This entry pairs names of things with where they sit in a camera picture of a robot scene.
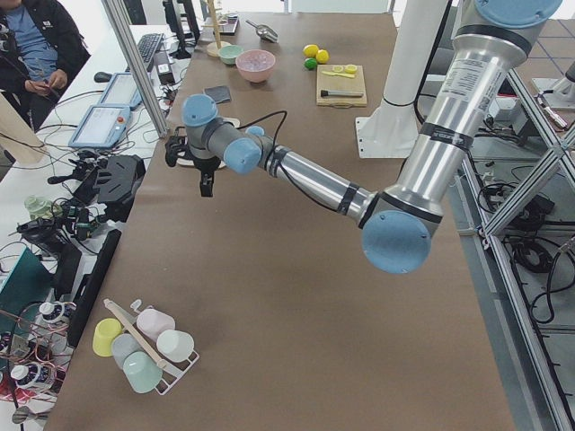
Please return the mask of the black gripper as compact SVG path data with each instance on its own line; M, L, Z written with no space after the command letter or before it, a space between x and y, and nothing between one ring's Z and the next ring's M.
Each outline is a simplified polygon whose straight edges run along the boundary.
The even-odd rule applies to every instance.
M213 197L214 174L221 164L221 159L207 149L191 148L194 166L200 170L199 191L203 198Z

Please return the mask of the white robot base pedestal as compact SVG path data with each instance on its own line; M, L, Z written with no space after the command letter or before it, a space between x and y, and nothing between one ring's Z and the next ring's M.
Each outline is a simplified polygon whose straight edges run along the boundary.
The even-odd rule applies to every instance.
M415 100L448 1L409 1L394 44L383 97L369 117L356 118L361 158L405 158L419 135Z

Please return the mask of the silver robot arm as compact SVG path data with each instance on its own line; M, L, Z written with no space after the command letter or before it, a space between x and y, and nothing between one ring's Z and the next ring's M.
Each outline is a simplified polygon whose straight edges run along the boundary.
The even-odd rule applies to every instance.
M453 40L455 55L396 182L372 193L278 145L262 128L235 128L216 103L193 94L181 119L194 165L205 180L226 165L263 169L321 207L353 219L371 264L404 274L429 256L443 217L441 201L509 71L524 63L556 1L472 1Z

